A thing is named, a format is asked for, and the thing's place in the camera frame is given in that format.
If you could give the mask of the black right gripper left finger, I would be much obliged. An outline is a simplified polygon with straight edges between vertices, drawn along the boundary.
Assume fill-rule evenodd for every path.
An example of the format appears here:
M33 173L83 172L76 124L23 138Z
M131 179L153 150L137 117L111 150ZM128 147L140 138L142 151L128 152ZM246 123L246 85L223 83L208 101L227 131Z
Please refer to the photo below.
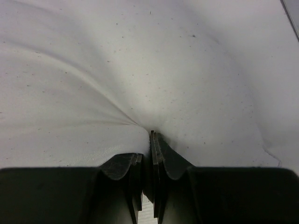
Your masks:
M99 167L4 168L3 224L135 224L142 209L142 155Z

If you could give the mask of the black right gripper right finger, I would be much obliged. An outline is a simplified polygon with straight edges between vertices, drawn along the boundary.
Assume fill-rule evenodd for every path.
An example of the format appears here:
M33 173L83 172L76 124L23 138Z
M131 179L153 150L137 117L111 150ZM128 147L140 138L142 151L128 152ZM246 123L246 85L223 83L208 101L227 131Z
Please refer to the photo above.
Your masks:
M284 168L196 167L150 134L160 224L296 224L299 178Z

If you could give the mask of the white pillow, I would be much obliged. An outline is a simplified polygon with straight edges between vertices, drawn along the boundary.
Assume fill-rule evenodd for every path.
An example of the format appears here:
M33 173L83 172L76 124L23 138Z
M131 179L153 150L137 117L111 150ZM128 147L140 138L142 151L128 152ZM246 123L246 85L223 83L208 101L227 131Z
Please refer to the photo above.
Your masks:
M299 169L299 43L278 0L3 0L1 167L149 154Z

